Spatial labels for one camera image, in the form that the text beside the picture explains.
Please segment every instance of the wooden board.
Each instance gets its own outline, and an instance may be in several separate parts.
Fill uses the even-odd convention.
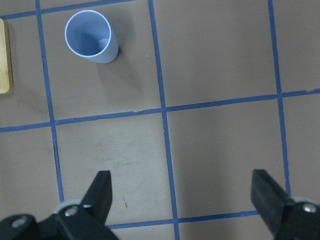
[[[0,94],[13,88],[8,25],[0,19]]]

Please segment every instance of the screw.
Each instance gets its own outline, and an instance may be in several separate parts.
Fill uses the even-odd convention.
[[[72,207],[69,207],[65,212],[64,212],[64,215],[66,217],[71,217],[73,215],[75,215],[78,211],[78,207],[77,206],[72,206]]]
[[[317,207],[314,204],[311,203],[305,203],[303,204],[303,210],[307,213],[312,213],[314,214],[315,212],[317,212]]]
[[[13,228],[18,228],[18,227],[21,227],[22,225],[24,225],[27,221],[27,218],[26,216],[21,216],[20,218],[18,218],[17,220],[15,220],[11,226]]]

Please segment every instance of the cup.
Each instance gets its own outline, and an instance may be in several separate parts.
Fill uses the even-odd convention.
[[[74,14],[65,26],[64,38],[72,52],[95,63],[110,63],[118,55],[117,37],[105,16],[97,11]]]

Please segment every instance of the grid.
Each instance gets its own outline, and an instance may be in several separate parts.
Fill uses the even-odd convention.
[[[276,94],[232,98],[232,99],[225,99],[225,100],[218,100],[218,101],[211,101],[211,102],[201,102],[201,103],[186,104],[186,105],[166,106],[165,89],[164,89],[164,82],[163,82],[163,75],[162,75],[161,52],[160,52],[159,42],[158,42],[156,16],[155,16],[155,12],[154,12],[154,3],[153,3],[153,0],[148,0],[161,107],[146,109],[146,110],[138,111],[138,112],[127,111],[127,112],[117,112],[117,113],[109,113],[109,114],[101,114],[101,115],[92,115],[92,116],[84,116],[84,117],[77,117],[77,118],[66,118],[66,119],[61,119],[61,120],[55,120],[54,112],[53,112],[51,90],[50,90],[50,79],[49,79],[49,73],[48,73],[48,64],[47,64],[47,57],[46,57],[46,46],[45,46],[45,38],[44,38],[44,31],[43,31],[43,24],[42,24],[42,15],[47,14],[47,13],[61,12],[61,11],[67,11],[67,10],[73,10],[73,9],[80,9],[80,8],[88,8],[88,7],[107,5],[107,4],[116,4],[116,3],[129,2],[129,1],[132,1],[132,0],[100,0],[100,1],[94,1],[94,2],[88,2],[88,3],[81,3],[81,4],[74,4],[74,5],[68,5],[68,6],[41,9],[40,0],[35,0],[35,7],[36,7],[35,11],[28,11],[28,12],[0,16],[0,18],[2,18],[4,20],[23,18],[23,17],[28,17],[28,16],[36,16],[37,17],[38,35],[39,35],[40,49],[41,49],[41,58],[42,58],[42,62],[43,62],[44,84],[45,84],[45,91],[46,91],[47,107],[48,107],[48,112],[49,112],[49,122],[3,127],[3,128],[0,128],[0,132],[2,132],[2,133],[14,132],[14,131],[23,131],[23,130],[29,130],[29,129],[45,128],[45,127],[51,128],[55,167],[56,167],[57,188],[58,188],[58,193],[59,193],[59,199],[62,202],[64,200],[64,192],[63,192],[63,183],[62,183],[60,161],[59,161],[59,154],[58,154],[56,126],[65,125],[65,124],[72,124],[72,123],[95,121],[95,120],[99,120],[99,119],[116,119],[116,118],[124,118],[124,117],[131,117],[131,116],[160,114],[161,113],[162,120],[163,120],[166,161],[167,161],[167,169],[168,169],[168,176],[169,176],[169,187],[170,187],[171,207],[172,207],[173,218],[172,219],[165,219],[165,220],[154,220],[154,221],[115,224],[115,225],[110,225],[109,228],[110,229],[122,229],[122,228],[134,228],[134,227],[173,224],[175,239],[179,240],[180,239],[179,223],[191,223],[191,222],[225,219],[225,218],[248,217],[248,216],[258,215],[258,213],[256,211],[242,211],[242,212],[237,212],[237,213],[224,213],[224,214],[215,214],[215,215],[207,215],[207,216],[199,216],[199,217],[186,217],[186,218],[179,218],[178,217],[173,164],[172,164],[172,159],[171,159],[171,147],[170,147],[167,113],[174,112],[174,111],[191,110],[191,109],[211,108],[211,107],[216,107],[216,106],[247,103],[247,102],[277,100],[279,126],[280,126],[280,133],[281,133],[282,155],[283,155],[283,168],[284,168],[284,176],[285,176],[285,190],[287,191],[287,193],[291,194],[283,98],[319,94],[320,89],[314,89],[312,91],[307,91],[307,90],[290,91],[290,92],[283,92],[282,91],[281,78],[280,78],[280,73],[279,73],[275,16],[274,16],[274,8],[273,8],[273,1],[272,0],[267,0],[267,3],[268,3],[268,14],[269,14],[269,23],[270,23],[271,40],[272,40]]]

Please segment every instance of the wooden block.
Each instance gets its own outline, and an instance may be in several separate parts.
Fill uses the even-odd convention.
[[[0,94],[13,88],[8,25],[0,19]]]

